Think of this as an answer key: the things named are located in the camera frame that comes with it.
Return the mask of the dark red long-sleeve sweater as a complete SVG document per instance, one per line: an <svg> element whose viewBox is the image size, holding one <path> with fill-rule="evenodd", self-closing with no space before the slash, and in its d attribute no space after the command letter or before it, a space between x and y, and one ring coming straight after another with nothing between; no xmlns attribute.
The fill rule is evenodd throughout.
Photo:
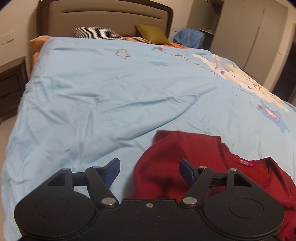
<svg viewBox="0 0 296 241"><path fill-rule="evenodd" d="M271 158L247 161L233 153L219 136L180 131L157 131L152 145L138 160L134 172L135 199L180 200L188 186L179 172L179 161L194 167L206 166L216 173L237 168L279 201L285 218L279 230L281 240L295 240L295 184Z"/></svg>

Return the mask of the blue clothes pile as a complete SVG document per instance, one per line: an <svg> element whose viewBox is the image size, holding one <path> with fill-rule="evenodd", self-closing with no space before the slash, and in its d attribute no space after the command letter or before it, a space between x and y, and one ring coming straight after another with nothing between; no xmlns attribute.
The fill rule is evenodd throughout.
<svg viewBox="0 0 296 241"><path fill-rule="evenodd" d="M202 47L204 39L205 34L203 32L190 28L182 28L173 37L173 42L188 48L199 49Z"/></svg>

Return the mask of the light blue cartoon duvet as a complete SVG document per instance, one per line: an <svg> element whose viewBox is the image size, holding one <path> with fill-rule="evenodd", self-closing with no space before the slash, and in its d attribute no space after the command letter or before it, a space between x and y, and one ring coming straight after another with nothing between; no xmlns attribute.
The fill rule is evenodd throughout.
<svg viewBox="0 0 296 241"><path fill-rule="evenodd" d="M295 178L295 107L234 62L202 49L54 37L41 48L6 148L4 238L21 236L17 203L62 168L82 172L119 158L111 187L132 171L158 130L220 136L245 159L272 157Z"/></svg>

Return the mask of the dark wood nightstand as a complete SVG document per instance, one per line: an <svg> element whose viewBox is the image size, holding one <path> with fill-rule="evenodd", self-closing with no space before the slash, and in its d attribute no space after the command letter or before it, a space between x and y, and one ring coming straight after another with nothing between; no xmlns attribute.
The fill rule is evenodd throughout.
<svg viewBox="0 0 296 241"><path fill-rule="evenodd" d="M26 57L1 65L0 73L1 118L4 118L17 109L29 81Z"/></svg>

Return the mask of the orange bed sheet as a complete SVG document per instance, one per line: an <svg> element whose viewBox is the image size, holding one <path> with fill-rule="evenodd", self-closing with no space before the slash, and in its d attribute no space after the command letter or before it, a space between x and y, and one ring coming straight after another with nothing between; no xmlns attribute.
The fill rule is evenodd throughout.
<svg viewBox="0 0 296 241"><path fill-rule="evenodd" d="M35 53L32 56L32 62L31 62L31 67L30 67L30 73L32 73L32 70L34 69L34 66L37 62L37 59L39 57L40 51L44 45L44 43L51 39L52 36L48 35L41 35L39 37L36 37L34 39L29 40L30 46L34 49Z"/></svg>

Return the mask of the olive green cushion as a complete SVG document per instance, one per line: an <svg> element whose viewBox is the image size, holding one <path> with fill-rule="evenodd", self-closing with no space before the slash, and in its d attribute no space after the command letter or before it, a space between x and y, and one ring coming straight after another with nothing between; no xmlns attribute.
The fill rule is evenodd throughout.
<svg viewBox="0 0 296 241"><path fill-rule="evenodd" d="M170 45L168 38L158 26L135 24L135 27L144 39L155 44Z"/></svg>

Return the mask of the white wardrobe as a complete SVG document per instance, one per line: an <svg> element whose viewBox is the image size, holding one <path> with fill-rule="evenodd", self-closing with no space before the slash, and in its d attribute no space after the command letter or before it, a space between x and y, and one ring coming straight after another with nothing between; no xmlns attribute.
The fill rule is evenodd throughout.
<svg viewBox="0 0 296 241"><path fill-rule="evenodd" d="M209 37L208 50L263 84L278 54L288 8L279 1L193 1L187 27Z"/></svg>

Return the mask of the dark wood upholstered headboard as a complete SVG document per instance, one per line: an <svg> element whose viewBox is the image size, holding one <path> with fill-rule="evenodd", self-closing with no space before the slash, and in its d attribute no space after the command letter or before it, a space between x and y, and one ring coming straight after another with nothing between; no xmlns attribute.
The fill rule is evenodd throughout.
<svg viewBox="0 0 296 241"><path fill-rule="evenodd" d="M73 37L74 28L102 27L124 37L139 37L137 24L157 26L168 37L169 6L154 1L39 1L37 35Z"/></svg>

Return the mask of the white wall switch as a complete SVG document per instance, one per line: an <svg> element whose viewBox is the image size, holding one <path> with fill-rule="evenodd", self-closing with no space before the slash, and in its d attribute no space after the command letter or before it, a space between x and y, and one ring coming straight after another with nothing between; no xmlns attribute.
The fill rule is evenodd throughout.
<svg viewBox="0 0 296 241"><path fill-rule="evenodd" d="M15 31L10 32L10 33L8 33L6 35L3 35L1 37L1 45L4 45L6 43L9 43L9 42L13 41L15 39L15 37L16 37Z"/></svg>

